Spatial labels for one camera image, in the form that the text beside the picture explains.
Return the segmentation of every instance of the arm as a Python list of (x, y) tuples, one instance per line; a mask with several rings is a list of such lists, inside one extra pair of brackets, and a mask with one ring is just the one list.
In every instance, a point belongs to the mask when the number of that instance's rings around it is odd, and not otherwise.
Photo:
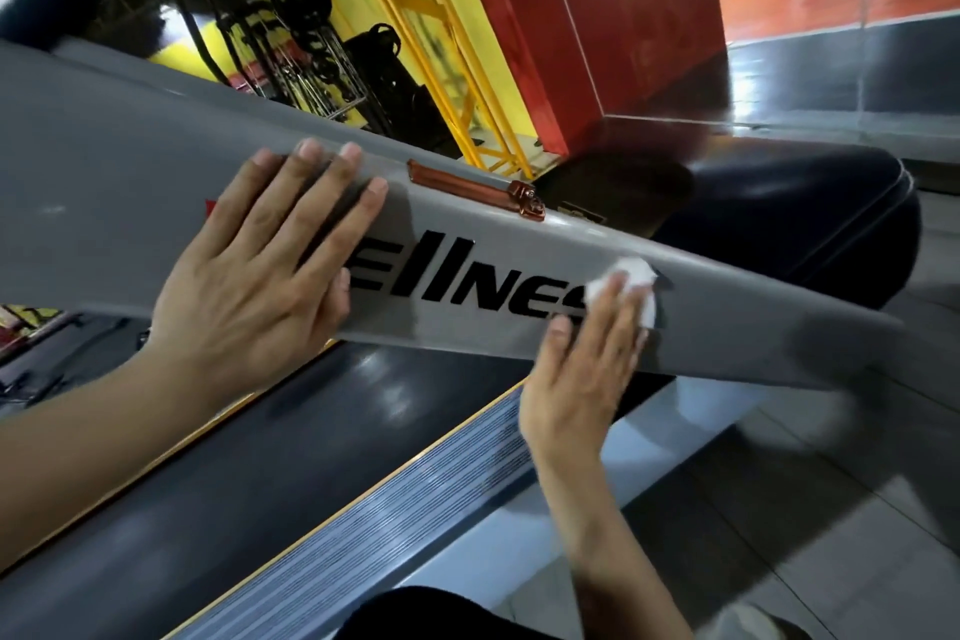
[(690, 626), (620, 513), (600, 449), (643, 346), (644, 290), (622, 300), (610, 279), (570, 349), (572, 325), (551, 322), (520, 402), (520, 428), (570, 563), (587, 638), (677, 640)]
[[(303, 196), (302, 187), (333, 158)], [(383, 206), (374, 178), (301, 264), (359, 167), (307, 140), (244, 163), (174, 266), (150, 338), (102, 379), (0, 422), (0, 570), (251, 392), (315, 357), (350, 311), (342, 268)]]

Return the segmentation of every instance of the white tissue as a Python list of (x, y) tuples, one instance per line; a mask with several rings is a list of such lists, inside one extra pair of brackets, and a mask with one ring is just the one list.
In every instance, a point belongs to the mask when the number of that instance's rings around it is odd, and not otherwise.
[[(650, 264), (643, 258), (631, 257), (620, 258), (606, 273), (599, 279), (594, 279), (583, 289), (584, 303), (590, 306), (594, 299), (606, 286), (607, 281), (616, 271), (627, 272), (627, 284), (623, 288), (623, 294), (626, 295), (633, 287), (652, 287), (657, 281), (657, 272), (650, 267)], [(651, 290), (643, 304), (643, 311), (640, 314), (640, 327), (643, 329), (653, 329), (657, 321), (657, 299)]]

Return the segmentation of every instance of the forearm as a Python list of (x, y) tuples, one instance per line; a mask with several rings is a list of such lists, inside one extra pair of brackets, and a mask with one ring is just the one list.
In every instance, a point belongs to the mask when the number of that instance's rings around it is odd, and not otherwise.
[(599, 461), (595, 467), (539, 471), (583, 622), (593, 638), (691, 638), (678, 610), (620, 512)]
[(225, 401), (135, 357), (0, 422), (0, 568), (202, 427)]

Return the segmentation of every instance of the hand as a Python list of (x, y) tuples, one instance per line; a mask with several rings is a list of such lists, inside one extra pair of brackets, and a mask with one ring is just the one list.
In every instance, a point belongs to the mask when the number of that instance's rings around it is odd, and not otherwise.
[(287, 158), (261, 149), (244, 162), (164, 284), (138, 364), (183, 375), (198, 396), (225, 403), (319, 354), (350, 312), (343, 265), (383, 207), (386, 180), (373, 178), (298, 264), (360, 158), (353, 142), (335, 156), (307, 139)]
[(520, 432), (537, 471), (566, 475), (600, 466), (620, 397), (646, 341), (639, 330), (649, 287), (621, 298), (627, 275), (610, 277), (594, 300), (576, 344), (567, 316), (551, 319), (520, 397)]

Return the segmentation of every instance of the treadmill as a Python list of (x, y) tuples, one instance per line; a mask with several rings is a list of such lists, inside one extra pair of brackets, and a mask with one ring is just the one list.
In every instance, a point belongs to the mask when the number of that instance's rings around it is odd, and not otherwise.
[(79, 40), (0, 41), (0, 72), (5, 299), (149, 316), (204, 201), (257, 147), (354, 140), (364, 176), (390, 180), (339, 341), (0, 577), (0, 638), (319, 638), (404, 584), (494, 606), (559, 552), (517, 427), (544, 319), (582, 316), (583, 284), (620, 257), (658, 274), (603, 455), (621, 503), (762, 400), (841, 384), (900, 333), (877, 309), (912, 268), (919, 208), (880, 150), (711, 137), (686, 196), (649, 213), (642, 158), (594, 151), (521, 202), (460, 162)]

